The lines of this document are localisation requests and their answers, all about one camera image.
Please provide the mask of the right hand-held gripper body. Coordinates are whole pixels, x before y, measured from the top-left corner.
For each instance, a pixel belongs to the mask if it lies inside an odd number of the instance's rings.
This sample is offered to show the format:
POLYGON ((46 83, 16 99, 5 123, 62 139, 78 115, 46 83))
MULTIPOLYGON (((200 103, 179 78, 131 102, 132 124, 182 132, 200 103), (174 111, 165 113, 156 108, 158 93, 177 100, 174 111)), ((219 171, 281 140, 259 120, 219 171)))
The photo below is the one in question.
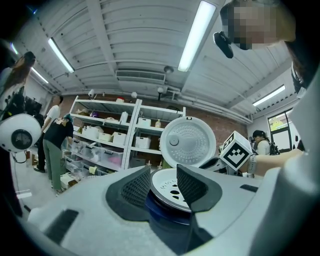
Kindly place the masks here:
POLYGON ((234 131, 224 141, 220 154, 213 156, 199 168, 236 176, 252 153, 251 143, 239 132, 234 131))

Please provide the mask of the white ceiling air vent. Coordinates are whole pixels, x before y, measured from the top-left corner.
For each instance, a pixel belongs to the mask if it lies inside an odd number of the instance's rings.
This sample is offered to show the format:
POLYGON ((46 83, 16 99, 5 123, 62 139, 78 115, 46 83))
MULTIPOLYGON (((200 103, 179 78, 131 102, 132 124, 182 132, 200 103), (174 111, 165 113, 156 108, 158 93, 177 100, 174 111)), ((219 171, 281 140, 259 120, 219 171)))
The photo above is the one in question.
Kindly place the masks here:
POLYGON ((163 85, 166 75, 159 72, 142 70, 117 70, 115 76, 119 81, 136 81, 163 85))

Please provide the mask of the row of clear storage boxes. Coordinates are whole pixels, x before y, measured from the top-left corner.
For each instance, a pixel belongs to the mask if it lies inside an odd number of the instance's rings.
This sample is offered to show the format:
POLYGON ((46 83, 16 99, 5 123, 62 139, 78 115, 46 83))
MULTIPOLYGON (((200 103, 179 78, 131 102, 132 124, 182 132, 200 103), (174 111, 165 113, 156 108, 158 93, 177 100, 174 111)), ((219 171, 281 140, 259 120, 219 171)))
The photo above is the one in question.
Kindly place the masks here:
POLYGON ((113 174, 122 169, 123 153, 98 142, 74 139, 64 155, 65 168, 78 179, 92 176, 89 167, 96 166, 95 176, 113 174))

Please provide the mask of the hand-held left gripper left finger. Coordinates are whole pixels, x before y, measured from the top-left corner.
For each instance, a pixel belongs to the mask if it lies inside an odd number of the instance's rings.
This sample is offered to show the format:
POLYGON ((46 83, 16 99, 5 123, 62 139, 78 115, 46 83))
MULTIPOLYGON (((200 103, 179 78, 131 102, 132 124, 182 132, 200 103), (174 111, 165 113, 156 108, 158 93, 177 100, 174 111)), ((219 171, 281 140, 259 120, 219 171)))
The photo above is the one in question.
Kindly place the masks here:
POLYGON ((43 206, 28 222, 77 256, 181 256, 187 227, 146 207, 150 168, 86 178, 43 206))

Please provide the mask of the person's right forearm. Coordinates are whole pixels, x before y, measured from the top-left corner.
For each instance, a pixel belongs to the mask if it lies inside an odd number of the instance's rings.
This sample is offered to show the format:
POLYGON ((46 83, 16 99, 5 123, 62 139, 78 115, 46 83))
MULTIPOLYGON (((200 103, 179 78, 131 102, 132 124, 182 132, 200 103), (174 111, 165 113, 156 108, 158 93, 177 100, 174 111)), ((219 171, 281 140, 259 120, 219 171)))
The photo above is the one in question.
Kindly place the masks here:
POLYGON ((304 152, 294 149, 279 155, 256 155, 252 154, 248 160, 239 168, 242 173, 251 173, 263 177, 266 172, 273 168, 282 168, 287 160, 301 156, 304 152))

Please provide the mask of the black framed window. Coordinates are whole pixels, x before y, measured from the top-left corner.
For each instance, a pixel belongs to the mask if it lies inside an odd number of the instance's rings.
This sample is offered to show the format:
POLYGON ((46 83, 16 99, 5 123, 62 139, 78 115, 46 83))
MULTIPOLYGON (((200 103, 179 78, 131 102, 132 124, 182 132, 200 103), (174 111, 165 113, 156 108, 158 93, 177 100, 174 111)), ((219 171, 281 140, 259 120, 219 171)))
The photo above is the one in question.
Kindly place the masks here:
POLYGON ((280 153, 289 152, 294 146, 290 127, 292 121, 289 117, 292 110, 291 108, 268 118, 271 141, 280 153))

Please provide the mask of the long ceiling light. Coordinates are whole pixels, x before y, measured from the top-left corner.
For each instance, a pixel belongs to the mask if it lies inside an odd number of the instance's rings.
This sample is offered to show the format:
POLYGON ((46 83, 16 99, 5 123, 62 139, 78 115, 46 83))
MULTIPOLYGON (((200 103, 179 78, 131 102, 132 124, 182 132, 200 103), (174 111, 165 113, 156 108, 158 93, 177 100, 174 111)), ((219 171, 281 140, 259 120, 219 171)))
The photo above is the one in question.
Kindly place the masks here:
POLYGON ((213 4, 204 0, 200 1, 180 58, 178 71, 187 72, 189 70, 215 10, 216 7, 213 4))

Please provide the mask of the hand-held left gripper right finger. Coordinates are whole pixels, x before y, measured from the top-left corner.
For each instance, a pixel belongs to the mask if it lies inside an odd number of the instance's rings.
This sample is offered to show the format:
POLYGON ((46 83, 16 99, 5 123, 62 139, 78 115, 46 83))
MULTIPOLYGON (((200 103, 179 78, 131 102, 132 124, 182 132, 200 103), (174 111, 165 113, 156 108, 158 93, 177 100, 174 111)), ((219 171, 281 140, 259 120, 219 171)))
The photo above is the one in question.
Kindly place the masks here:
POLYGON ((248 206, 260 182, 182 164, 176 177, 191 210, 187 253, 250 253, 255 227, 248 206))

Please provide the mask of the white ceiling pipe bundle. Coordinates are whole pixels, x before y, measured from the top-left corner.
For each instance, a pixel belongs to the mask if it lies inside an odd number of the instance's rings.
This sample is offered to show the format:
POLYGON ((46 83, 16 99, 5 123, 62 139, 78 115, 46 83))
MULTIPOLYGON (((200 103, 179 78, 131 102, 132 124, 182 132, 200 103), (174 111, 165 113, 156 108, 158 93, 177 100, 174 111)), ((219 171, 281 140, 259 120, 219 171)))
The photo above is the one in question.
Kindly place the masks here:
POLYGON ((172 101, 174 100, 174 97, 176 97, 175 100, 177 102, 182 103, 186 106, 199 109, 199 110, 204 110, 222 117, 226 117, 234 121, 240 122, 242 124, 250 125, 253 123, 252 119, 244 115, 241 115, 233 110, 229 110, 217 104, 210 103, 202 99, 198 99, 197 97, 183 95, 181 91, 178 91, 175 89, 172 90, 172 88, 173 87, 170 87, 170 89, 167 90, 167 92, 172 93, 172 101))

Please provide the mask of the blue rice cooker white lid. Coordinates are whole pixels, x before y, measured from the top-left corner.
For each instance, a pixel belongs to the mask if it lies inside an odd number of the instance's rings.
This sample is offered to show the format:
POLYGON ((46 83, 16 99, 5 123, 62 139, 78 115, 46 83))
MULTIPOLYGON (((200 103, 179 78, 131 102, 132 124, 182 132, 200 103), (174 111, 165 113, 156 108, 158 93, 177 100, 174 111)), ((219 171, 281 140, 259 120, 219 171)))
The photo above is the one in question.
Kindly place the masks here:
MULTIPOLYGON (((200 167, 216 152, 216 137, 212 129, 196 117, 180 117, 171 121, 160 136, 160 151, 168 168, 178 164, 200 167)), ((175 254, 184 254, 188 247, 191 213, 167 208, 158 203, 151 192, 145 201, 150 214, 150 226, 175 254)))

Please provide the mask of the white perforated steamer tray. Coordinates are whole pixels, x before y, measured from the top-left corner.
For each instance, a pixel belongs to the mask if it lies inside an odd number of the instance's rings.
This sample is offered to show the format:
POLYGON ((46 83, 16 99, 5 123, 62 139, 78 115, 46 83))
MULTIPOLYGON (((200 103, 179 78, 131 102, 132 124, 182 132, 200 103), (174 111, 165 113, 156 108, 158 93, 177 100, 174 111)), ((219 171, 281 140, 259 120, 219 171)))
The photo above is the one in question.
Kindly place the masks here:
POLYGON ((160 187, 169 186, 171 184, 178 185, 176 168, 162 169, 151 173, 150 188, 156 188, 160 191, 160 187))

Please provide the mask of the person's black printed t-shirt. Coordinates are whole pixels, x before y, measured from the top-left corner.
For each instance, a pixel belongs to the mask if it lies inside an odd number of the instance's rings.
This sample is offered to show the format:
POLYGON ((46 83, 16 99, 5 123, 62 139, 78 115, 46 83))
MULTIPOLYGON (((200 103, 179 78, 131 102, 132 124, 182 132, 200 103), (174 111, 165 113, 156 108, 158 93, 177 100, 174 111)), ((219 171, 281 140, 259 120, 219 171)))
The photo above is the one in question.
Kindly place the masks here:
POLYGON ((292 79, 293 79, 294 89, 295 89, 295 92, 297 94, 296 97, 298 99, 301 99, 306 94, 307 89, 304 87, 304 80, 296 72, 293 63, 291 63, 291 76, 292 76, 292 79))

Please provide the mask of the ceiling light strip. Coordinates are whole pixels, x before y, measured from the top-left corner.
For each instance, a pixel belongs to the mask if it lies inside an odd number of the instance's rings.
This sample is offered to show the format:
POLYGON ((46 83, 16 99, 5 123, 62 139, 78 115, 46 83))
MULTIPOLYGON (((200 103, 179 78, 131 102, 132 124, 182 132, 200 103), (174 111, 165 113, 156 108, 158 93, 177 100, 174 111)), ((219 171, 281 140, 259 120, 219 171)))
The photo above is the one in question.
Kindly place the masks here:
POLYGON ((59 61, 64 65, 64 67, 68 70, 69 73, 73 73, 75 70, 66 57, 63 55, 59 47, 57 46, 55 40, 51 37, 48 39, 48 44, 51 47, 52 51, 55 53, 56 57, 59 61))
POLYGON ((286 89, 286 86, 283 84, 274 91, 270 92, 269 94, 265 95, 264 97, 260 98, 259 100, 252 103, 254 107, 257 107, 258 105, 268 101, 269 99, 275 97, 276 95, 280 94, 286 89))
POLYGON ((31 68, 31 71, 35 73, 45 84, 49 84, 49 82, 33 67, 31 68))

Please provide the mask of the white metal shelf unit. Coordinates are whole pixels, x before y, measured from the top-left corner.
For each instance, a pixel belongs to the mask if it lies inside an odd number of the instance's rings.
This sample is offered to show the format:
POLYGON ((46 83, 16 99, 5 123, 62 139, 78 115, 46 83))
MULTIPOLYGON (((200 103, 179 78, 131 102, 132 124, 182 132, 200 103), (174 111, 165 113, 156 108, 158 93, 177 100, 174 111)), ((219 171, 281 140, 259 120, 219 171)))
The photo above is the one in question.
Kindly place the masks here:
POLYGON ((73 139, 86 143, 100 143, 105 147, 110 147, 116 151, 122 152, 122 170, 130 167, 130 160, 136 158, 137 154, 146 157, 158 157, 159 160, 152 160, 154 166, 162 163, 162 153, 160 150, 160 136, 164 128, 173 120, 186 116, 186 108, 170 109, 156 106, 144 105, 141 99, 134 103, 118 103, 116 101, 81 99, 76 97, 70 115, 74 119, 76 128, 73 133, 73 139), (128 113, 126 123, 121 123, 122 112, 128 113), (138 119, 151 119, 150 127, 138 126, 138 119), (157 120, 161 122, 161 128, 156 128, 157 120), (125 145, 88 138, 82 135, 82 129, 85 126, 96 127, 100 133, 112 135, 114 132, 126 134, 125 145), (150 137, 149 149, 135 147, 136 137, 150 137))

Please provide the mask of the white oval device black disc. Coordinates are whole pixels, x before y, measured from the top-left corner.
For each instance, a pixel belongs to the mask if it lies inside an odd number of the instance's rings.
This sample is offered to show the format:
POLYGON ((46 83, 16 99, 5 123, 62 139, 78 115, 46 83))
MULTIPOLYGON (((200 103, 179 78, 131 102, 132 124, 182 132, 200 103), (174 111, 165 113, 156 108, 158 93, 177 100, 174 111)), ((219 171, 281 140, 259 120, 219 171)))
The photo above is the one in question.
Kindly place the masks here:
POLYGON ((29 149, 40 138, 41 126, 31 115, 21 113, 0 122, 0 147, 10 153, 29 149))

